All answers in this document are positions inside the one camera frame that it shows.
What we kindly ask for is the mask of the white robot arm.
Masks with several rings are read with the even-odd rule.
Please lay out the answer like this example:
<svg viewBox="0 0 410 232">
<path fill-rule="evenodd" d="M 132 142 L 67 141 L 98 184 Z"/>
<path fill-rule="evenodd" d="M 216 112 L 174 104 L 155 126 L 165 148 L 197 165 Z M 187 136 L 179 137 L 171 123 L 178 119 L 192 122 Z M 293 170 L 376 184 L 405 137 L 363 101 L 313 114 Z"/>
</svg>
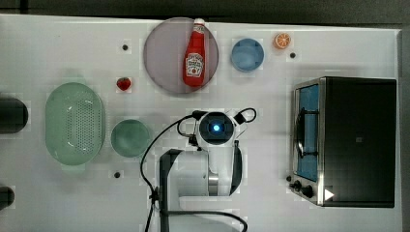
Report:
<svg viewBox="0 0 410 232">
<path fill-rule="evenodd" d="M 192 150 L 170 149 L 159 160 L 160 232 L 239 232 L 221 218 L 235 215 L 206 210 L 184 210 L 183 197 L 225 197 L 236 191 L 243 176 L 239 127 L 242 112 L 195 110 L 197 122 L 189 136 Z"/>
</svg>

